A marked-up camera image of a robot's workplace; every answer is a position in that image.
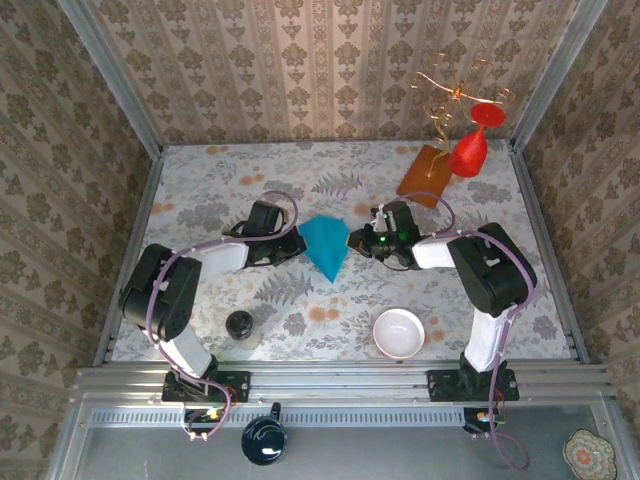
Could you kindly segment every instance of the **blue diamond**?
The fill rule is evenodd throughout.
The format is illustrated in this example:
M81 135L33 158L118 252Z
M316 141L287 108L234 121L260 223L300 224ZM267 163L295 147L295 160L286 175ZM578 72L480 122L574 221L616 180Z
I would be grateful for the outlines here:
M307 244L305 255L331 283L347 256L349 229L344 220L318 215L298 227Z

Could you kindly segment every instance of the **decorative plate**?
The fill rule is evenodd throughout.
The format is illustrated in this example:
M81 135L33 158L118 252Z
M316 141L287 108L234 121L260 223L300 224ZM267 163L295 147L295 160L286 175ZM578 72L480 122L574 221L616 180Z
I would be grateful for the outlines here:
M580 480L615 480L618 477L613 447L589 430L576 430L565 443L563 454Z

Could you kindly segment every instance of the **orange block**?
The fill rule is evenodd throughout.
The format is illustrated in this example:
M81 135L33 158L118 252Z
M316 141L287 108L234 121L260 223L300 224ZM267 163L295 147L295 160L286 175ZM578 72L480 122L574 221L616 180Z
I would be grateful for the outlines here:
M442 195L451 179L449 170L449 155L437 157L442 150L425 145L418 153L409 171L402 179L396 193L406 195L411 192L431 192ZM438 201L426 195L410 197L416 203L429 208L436 208Z

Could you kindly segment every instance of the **black cup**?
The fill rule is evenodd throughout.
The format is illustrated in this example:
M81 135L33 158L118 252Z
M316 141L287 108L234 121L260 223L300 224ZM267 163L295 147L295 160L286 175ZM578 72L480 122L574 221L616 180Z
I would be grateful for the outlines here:
M238 310L227 317L227 333L234 340L244 340L251 336L254 329L253 317L249 312Z
M242 432L242 452L251 463L271 465L282 456L287 434L280 420L280 404L271 406L269 416L254 418Z

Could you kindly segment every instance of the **black cap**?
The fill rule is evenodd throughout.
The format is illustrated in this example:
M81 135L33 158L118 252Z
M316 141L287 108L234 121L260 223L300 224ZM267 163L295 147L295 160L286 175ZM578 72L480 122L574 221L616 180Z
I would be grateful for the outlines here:
M238 310L227 317L227 332L234 340L244 340L253 332L253 317L249 312Z

